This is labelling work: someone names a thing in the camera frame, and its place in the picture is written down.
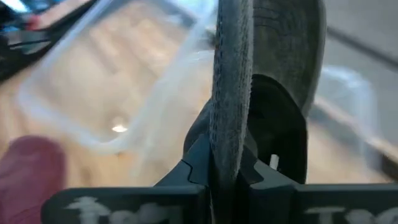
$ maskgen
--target blurred background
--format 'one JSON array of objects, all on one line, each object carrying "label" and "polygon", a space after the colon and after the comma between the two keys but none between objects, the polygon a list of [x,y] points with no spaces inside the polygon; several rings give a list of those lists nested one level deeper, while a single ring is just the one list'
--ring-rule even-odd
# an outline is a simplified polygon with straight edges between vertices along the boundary
[{"label": "blurred background", "polygon": [[[23,3],[39,17],[40,38],[62,26],[71,31],[57,33],[58,44],[44,57],[3,78],[2,152],[11,139],[43,134],[63,142],[68,152],[69,187],[156,182],[178,161],[187,129],[210,94],[215,0]],[[397,4],[325,0],[324,63],[308,117],[310,183],[398,180]],[[1,35],[8,41],[10,30],[23,33],[4,24]],[[18,35],[23,42],[33,33]],[[10,66],[1,56],[0,71]],[[189,75],[171,75],[181,71]],[[177,96],[192,80],[200,84]],[[174,151],[149,158],[160,150],[153,142]],[[143,161],[150,161],[144,176],[150,172],[153,178],[128,180]],[[87,173],[90,182],[83,181]]]}]

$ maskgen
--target floor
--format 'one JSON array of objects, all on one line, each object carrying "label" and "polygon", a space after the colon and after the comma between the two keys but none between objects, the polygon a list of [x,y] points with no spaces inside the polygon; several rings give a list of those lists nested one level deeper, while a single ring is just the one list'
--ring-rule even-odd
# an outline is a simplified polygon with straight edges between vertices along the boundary
[{"label": "floor", "polygon": [[50,8],[40,15],[40,26],[38,26],[38,29],[47,28],[88,1],[89,0],[68,0],[58,3],[55,7]]},{"label": "floor", "polygon": [[[34,65],[0,86],[0,155],[10,140],[42,134],[64,146],[68,156],[67,187],[152,185],[159,180],[178,161],[183,137],[210,94],[209,75],[197,80],[201,87],[180,90],[195,93],[194,101],[191,95],[170,91],[175,82],[162,79],[165,66],[187,34],[170,18],[148,1],[129,3],[86,29],[84,37],[78,37],[58,58],[49,60],[51,66]],[[20,88],[32,71],[37,78]],[[160,84],[152,88],[159,80]],[[77,127],[60,122],[62,119],[54,123],[54,117],[43,112],[48,110],[37,110],[37,105],[32,108],[25,102],[23,112],[17,103],[21,90],[31,102],[51,108],[52,114],[66,114],[85,132],[80,128],[78,134],[73,134],[71,130]],[[139,122],[125,132],[132,133],[126,138],[128,142],[117,147],[106,143],[123,136],[125,133],[118,131],[124,131],[120,129],[132,119]],[[322,126],[309,123],[309,132],[309,183],[390,181],[364,167],[360,157],[350,154]],[[87,133],[98,141],[88,141]],[[95,152],[115,149],[124,151]],[[151,157],[163,159],[146,160],[142,172],[137,166],[147,155],[140,152],[149,149]]]},{"label": "floor", "polygon": [[326,43],[325,64],[354,70],[369,83],[376,99],[376,103],[370,106],[377,112],[372,128],[391,144],[398,145],[398,104],[395,98],[398,86],[397,2],[325,0],[325,5],[330,27],[377,52],[375,55],[355,49],[330,35]]}]

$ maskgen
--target black plastic holder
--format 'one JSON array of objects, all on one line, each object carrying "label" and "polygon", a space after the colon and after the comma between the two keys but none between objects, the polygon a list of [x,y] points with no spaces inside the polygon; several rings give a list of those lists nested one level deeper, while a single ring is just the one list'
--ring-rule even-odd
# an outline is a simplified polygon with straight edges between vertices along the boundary
[{"label": "black plastic holder", "polygon": [[[43,206],[42,223],[77,224],[85,219],[91,224],[116,223],[120,219],[125,221],[119,223],[210,224],[209,145],[208,136],[202,134],[154,187],[60,192]],[[396,184],[302,185],[257,160],[248,149],[244,150],[234,199],[233,220],[239,224],[398,221]]]}]

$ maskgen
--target wooden floor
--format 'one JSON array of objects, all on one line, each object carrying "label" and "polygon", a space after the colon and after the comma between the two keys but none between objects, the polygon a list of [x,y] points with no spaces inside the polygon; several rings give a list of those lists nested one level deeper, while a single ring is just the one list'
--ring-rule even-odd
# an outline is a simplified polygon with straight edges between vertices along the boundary
[{"label": "wooden floor", "polygon": [[[77,38],[52,66],[40,73],[37,88],[29,90],[40,103],[63,111],[103,141],[117,136],[112,127],[125,126],[143,114],[139,123],[142,131],[135,131],[136,142],[126,146],[128,152],[95,153],[65,129],[23,113],[16,103],[16,94],[21,82],[37,69],[33,66],[0,86],[0,156],[10,140],[41,134],[57,139],[65,148],[67,187],[151,185],[159,180],[179,160],[185,133],[209,97],[211,84],[210,76],[204,75],[197,80],[204,84],[201,88],[180,90],[202,93],[195,100],[187,94],[170,93],[165,87],[170,86],[167,82],[151,91],[186,35],[178,25],[167,24],[169,18],[147,1],[126,5],[87,29],[87,35]],[[140,113],[150,93],[155,93],[151,106]],[[323,127],[310,123],[309,131],[308,182],[388,181],[363,167],[361,158],[348,154]],[[138,172],[134,166],[142,156],[134,150],[153,147],[167,151],[167,155],[160,151],[150,154],[166,157],[165,162],[150,162],[144,173]]]},{"label": "wooden floor", "polygon": [[60,2],[55,7],[52,7],[39,16],[40,25],[38,26],[38,29],[44,29],[51,26],[51,24],[59,21],[61,18],[65,17],[88,1],[89,0],[66,0]]}]

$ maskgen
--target clear plastic container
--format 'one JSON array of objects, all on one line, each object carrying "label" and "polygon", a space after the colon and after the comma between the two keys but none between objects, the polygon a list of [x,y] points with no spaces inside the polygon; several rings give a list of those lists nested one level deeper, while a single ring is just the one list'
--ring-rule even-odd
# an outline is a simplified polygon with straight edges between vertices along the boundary
[{"label": "clear plastic container", "polygon": [[[333,168],[325,172],[337,174],[335,181],[341,183],[385,181],[377,173],[381,158],[366,142],[379,134],[377,102],[371,84],[360,73],[346,67],[325,65],[309,124],[310,164],[323,161],[314,172],[324,167]],[[330,136],[325,137],[320,129]]]},{"label": "clear plastic container", "polygon": [[203,6],[188,30],[157,1],[119,3],[99,0],[80,19],[21,85],[18,104],[94,152],[131,150],[164,160],[170,148],[182,152],[210,97],[206,27],[215,6]]},{"label": "clear plastic container", "polygon": [[185,13],[193,18],[199,18],[205,13],[206,7],[217,4],[217,0],[166,0],[171,4],[181,8]]}]

